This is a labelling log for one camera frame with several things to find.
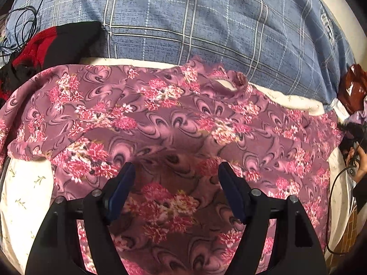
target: brown plastic bag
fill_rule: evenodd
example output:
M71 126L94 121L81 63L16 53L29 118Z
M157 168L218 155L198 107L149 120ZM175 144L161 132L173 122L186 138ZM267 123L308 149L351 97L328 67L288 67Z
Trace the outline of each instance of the brown plastic bag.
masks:
M363 110L367 95L367 74L359 64L352 65L339 84L338 99L349 114Z

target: metal bolt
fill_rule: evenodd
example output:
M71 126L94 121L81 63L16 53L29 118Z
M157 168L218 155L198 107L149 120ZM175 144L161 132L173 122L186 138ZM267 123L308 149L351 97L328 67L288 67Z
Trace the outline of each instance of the metal bolt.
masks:
M293 194L291 196L289 196L289 199L292 203L297 203L298 202L298 197L293 195Z
M92 191L93 196L100 196L101 194L102 194L102 190L100 189L95 189Z
M64 197L63 197L63 196L58 196L58 197L55 199L55 202L56 202L57 204L61 204L63 201L64 201Z
M258 190L258 189L252 189L251 190L251 194L253 196L260 196L261 195L261 190Z

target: blue plaid fabric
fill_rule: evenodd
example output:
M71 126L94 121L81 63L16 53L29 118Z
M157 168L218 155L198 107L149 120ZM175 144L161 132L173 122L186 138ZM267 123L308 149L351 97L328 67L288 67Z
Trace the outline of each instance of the blue plaid fabric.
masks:
M15 0L13 8L38 8L40 1ZM15 26L18 17L7 22L7 45L31 14ZM255 84L325 105L354 63L320 0L44 0L38 28L88 20L105 29L90 56L183 64L199 55Z

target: floral pattern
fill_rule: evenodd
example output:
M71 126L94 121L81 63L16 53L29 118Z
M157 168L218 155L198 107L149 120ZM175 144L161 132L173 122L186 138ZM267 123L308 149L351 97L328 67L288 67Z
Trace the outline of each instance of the floral pattern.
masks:
M14 92L0 117L3 155L52 162L53 198L84 197L134 163L134 186L109 228L130 275L171 274L173 265L189 274L225 272L245 226L219 183L223 161L268 196L297 195L324 240L325 159L342 138L336 115L283 108L240 72L199 60L163 70L57 66ZM270 223L258 271L274 234ZM95 272L83 224L79 237Z

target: black cable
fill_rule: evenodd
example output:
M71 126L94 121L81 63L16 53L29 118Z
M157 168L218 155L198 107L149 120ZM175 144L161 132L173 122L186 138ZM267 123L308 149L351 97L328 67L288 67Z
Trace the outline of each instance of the black cable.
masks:
M15 45L12 45L10 47L7 47L5 45L1 45L0 46L0 49L6 49L8 51L11 51L11 53L8 53L8 54L1 54L0 57L6 57L6 56L10 56L13 52L20 52L22 51L22 49L26 46L26 44L30 41L30 39L36 34L37 32L37 15L40 11L40 8L41 8L41 5L43 3L44 0L41 0L39 6L38 6L38 9L36 10L35 7L31 6L31 5L28 5L28 6L25 6L25 7L22 7L22 8L17 8L17 9L13 9L11 11L9 11L6 16L4 16L0 22L6 18L8 18L8 16L15 12L15 11L22 11L22 13L19 15L16 23L15 23L15 28L14 28L14 38L15 38L15 42L16 44ZM33 19L29 19L28 21L25 22L25 24L23 25L22 27L22 30L20 32L20 35L21 35L21 43L19 42L19 39L18 39L18 36L17 36L17 25L19 23L19 20L21 19L21 17L23 17L23 15L25 13L27 13L27 11L30 11L34 18ZM24 35L24 32L25 32L25 29L26 29L26 26L31 23L31 28L29 30L29 33L28 33L28 36L25 36Z
M357 149L359 148L359 146L361 145L361 143L363 142L364 140L364 137L362 138L361 142L358 143L358 145L354 148L354 154L353 154L353 157L350 159L349 162L353 162L353 165L349 165L347 166L346 168L342 169L342 171L340 173L338 173L338 175L336 176L334 182L333 182L333 185L331 186L331 190L330 190L330 197L329 197L329 205L327 207L327 219L326 219L326 236L325 236L325 244L326 244L326 249L331 253L331 254L334 254L334 255L346 255L347 252L334 252L332 251L330 248L329 248L329 241L327 240L328 239L328 234L329 234L329 220L330 220L330 209L331 209L331 196L333 195L333 189L334 189L334 186L335 186L335 183L336 183L336 180L340 177L340 175L345 172L346 170L348 169L351 169L351 168L356 168L357 166L355 165L355 161L357 161Z
M335 186L335 183L336 183L336 180L340 177L340 175L345 172L347 169L350 169L350 168L356 168L357 166L356 165L349 165L347 166L346 168L342 169L342 171L340 173L338 173L338 175L336 176L334 182L333 182L333 185L331 186L331 190L330 190L330 197L329 197L329 205L328 205L328 208L327 208L327 220L326 220L326 236L325 236L325 244L326 244L326 248L327 250L331 253L331 254L334 254L334 255L345 255L347 254L346 252L334 252L332 251L330 248L329 248L329 241L328 241L328 234L329 234L329 220L330 220L330 209L331 209L331 196L333 194L333 189L334 189L334 186Z

